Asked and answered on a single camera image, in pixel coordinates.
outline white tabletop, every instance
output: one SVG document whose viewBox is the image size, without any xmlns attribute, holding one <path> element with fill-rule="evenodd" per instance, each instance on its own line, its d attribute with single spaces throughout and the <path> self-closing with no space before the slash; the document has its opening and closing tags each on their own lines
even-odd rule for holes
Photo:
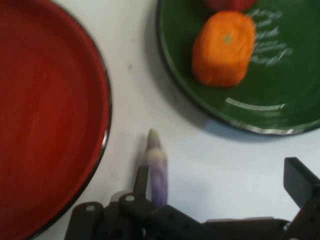
<svg viewBox="0 0 320 240">
<path fill-rule="evenodd" d="M 275 217 L 298 207 L 283 188 L 285 157 L 320 174 L 320 130 L 267 137 L 233 129 L 198 110 L 161 61 L 156 0 L 57 0 L 80 20 L 106 60 L 112 124 L 102 161 L 75 205 L 133 186 L 135 162 L 156 128 L 169 163 L 169 204 L 198 221 Z M 37 240 L 64 239 L 73 207 Z"/>
</svg>

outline carrot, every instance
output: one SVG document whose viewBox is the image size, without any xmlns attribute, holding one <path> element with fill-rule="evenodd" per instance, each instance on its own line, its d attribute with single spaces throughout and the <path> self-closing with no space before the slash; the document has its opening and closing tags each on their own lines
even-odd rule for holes
<svg viewBox="0 0 320 240">
<path fill-rule="evenodd" d="M 196 79 L 209 86 L 231 87 L 247 74 L 255 45 L 253 20 L 237 11 L 221 11 L 204 25 L 192 49 Z"/>
</svg>

